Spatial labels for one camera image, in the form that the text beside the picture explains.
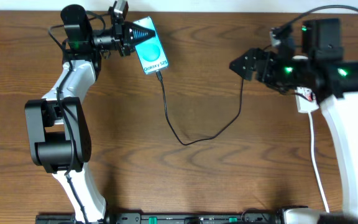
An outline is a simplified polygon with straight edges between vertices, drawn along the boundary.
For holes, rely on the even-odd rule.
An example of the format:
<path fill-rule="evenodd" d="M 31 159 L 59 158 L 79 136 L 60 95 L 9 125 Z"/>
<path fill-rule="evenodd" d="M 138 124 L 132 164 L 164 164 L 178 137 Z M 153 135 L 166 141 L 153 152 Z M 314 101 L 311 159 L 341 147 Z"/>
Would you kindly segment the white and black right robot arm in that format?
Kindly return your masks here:
<path fill-rule="evenodd" d="M 358 223 L 358 60 L 344 60 L 341 23 L 337 18 L 304 21 L 301 51 L 294 56 L 291 25 L 271 32 L 276 52 L 251 48 L 229 67 L 246 80 L 256 79 L 286 93 L 310 89 L 328 124 L 342 185 L 342 210 L 320 212 L 307 207 L 279 210 L 279 223 Z"/>

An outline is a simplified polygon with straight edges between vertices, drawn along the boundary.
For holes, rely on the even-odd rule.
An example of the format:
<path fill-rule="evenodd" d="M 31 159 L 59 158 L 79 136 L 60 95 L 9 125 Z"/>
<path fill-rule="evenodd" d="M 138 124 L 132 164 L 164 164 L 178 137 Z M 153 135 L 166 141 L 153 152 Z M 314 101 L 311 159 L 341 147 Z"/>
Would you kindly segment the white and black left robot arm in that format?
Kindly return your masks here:
<path fill-rule="evenodd" d="M 89 168 L 91 136 L 82 103 L 97 81 L 101 61 L 111 51 L 129 56 L 156 32 L 126 21 L 127 1 L 114 1 L 107 16 L 111 26 L 97 30 L 91 21 L 102 14 L 71 4 L 61 10 L 66 39 L 57 42 L 62 51 L 62 73 L 41 99 L 25 104 L 25 118 L 32 161 L 59 181 L 74 208 L 72 215 L 37 215 L 36 223 L 116 223 Z"/>

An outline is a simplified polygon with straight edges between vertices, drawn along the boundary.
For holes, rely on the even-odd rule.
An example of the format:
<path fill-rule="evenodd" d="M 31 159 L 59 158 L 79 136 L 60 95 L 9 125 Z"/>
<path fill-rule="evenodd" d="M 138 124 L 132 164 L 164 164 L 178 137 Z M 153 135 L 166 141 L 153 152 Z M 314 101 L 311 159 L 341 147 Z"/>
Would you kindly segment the blue screen Galaxy smartphone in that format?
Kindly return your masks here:
<path fill-rule="evenodd" d="M 134 21 L 134 23 L 155 32 L 155 36 L 153 38 L 135 46 L 144 73 L 148 75 L 158 70 L 167 68 L 169 66 L 168 58 L 165 54 L 152 18 L 145 17 Z"/>

